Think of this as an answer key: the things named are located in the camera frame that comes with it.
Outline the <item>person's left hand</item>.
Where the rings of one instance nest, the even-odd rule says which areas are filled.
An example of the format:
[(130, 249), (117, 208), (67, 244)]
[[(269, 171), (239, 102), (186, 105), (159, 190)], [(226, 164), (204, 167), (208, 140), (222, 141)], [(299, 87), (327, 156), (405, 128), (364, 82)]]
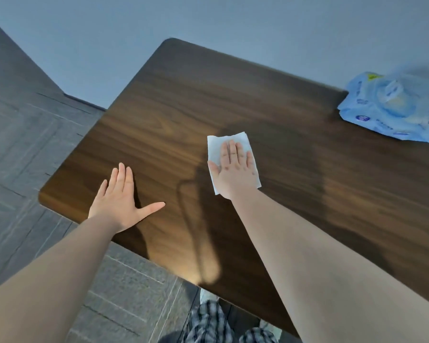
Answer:
[(128, 166), (125, 167), (126, 180), (123, 192), (114, 192), (113, 168), (105, 195), (98, 201), (96, 201), (96, 197), (94, 198), (88, 213), (88, 221), (105, 223), (115, 233), (125, 231), (144, 220), (137, 218), (138, 207), (136, 207), (134, 198), (135, 186), (132, 169)]

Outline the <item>person's right hand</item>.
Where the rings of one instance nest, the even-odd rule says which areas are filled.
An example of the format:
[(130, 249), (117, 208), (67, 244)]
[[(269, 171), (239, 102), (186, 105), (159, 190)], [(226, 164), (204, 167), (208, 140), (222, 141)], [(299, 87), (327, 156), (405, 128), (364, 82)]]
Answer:
[(214, 188), (219, 195), (235, 203), (250, 192), (257, 190), (258, 172), (250, 172), (246, 166), (246, 153), (242, 143), (236, 142), (238, 151), (238, 166), (231, 166), (229, 159), (229, 141), (220, 148), (220, 163), (222, 168), (218, 177), (212, 177)]

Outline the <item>white wet wipe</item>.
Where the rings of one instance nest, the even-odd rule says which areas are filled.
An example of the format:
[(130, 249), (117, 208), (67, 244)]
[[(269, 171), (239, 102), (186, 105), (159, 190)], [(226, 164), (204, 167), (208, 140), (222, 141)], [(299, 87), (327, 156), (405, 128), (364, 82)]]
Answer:
[[(252, 151), (247, 134), (245, 132), (241, 132), (239, 134), (233, 135), (232, 137), (215, 137), (215, 136), (208, 136), (208, 161), (213, 161), (216, 164), (220, 163), (220, 148), (224, 142), (227, 142), (229, 140), (233, 139), (235, 142), (242, 143), (245, 151)], [(260, 188), (262, 185), (260, 183), (260, 179), (258, 177), (257, 180), (257, 188)], [(217, 190), (214, 188), (215, 195), (219, 195)]]

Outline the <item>person's right forearm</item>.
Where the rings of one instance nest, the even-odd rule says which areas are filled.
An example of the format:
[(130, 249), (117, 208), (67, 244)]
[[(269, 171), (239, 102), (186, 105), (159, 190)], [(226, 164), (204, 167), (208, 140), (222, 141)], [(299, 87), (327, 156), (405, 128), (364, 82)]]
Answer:
[(255, 188), (222, 195), (303, 343), (429, 343), (429, 301)]

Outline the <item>person's left forearm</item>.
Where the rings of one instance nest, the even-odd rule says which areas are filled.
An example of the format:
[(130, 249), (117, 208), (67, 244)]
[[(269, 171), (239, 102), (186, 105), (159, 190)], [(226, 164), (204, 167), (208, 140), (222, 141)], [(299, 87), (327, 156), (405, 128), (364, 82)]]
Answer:
[(0, 343), (64, 343), (112, 237), (113, 217), (89, 218), (0, 285)]

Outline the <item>plaid trousers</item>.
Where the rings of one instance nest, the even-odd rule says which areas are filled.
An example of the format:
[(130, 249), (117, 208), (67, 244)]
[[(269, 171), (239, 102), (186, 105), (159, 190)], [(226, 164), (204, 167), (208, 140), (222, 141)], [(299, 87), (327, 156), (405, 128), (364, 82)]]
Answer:
[(217, 297), (202, 300), (191, 312), (182, 343), (279, 343), (282, 331), (261, 321), (258, 327), (234, 337)]

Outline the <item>blue wet wipes pack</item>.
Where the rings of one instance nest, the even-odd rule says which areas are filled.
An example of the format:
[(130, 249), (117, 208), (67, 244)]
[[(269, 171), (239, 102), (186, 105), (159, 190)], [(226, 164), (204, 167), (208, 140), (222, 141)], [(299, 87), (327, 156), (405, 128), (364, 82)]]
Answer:
[(364, 72), (338, 105), (344, 121), (399, 140), (429, 143), (429, 72)]

